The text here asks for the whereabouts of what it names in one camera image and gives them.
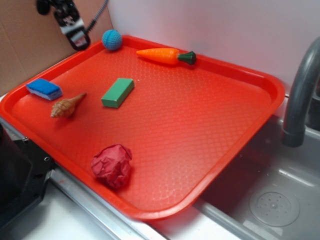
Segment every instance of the faucet spout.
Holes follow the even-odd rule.
[[[285,146],[295,148],[303,144],[307,114],[316,95],[319,78],[320,37],[308,48],[295,75],[281,131],[281,141]]]

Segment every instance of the toy shell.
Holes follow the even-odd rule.
[[[64,99],[56,102],[52,106],[51,117],[52,118],[63,118],[70,117],[76,109],[76,106],[86,96],[86,93],[82,93],[74,98]]]

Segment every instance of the orange carrot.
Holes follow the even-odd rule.
[[[195,64],[197,59],[196,54],[193,51],[180,54],[178,49],[170,47],[139,50],[136,54],[149,60],[171,65],[175,65],[179,61],[192,65]]]

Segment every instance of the sink basin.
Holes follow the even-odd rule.
[[[286,147],[281,124],[273,116],[201,198],[261,239],[319,240],[320,135]]]

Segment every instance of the green block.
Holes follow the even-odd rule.
[[[103,106],[118,108],[134,89],[135,82],[129,78],[118,78],[101,98]]]

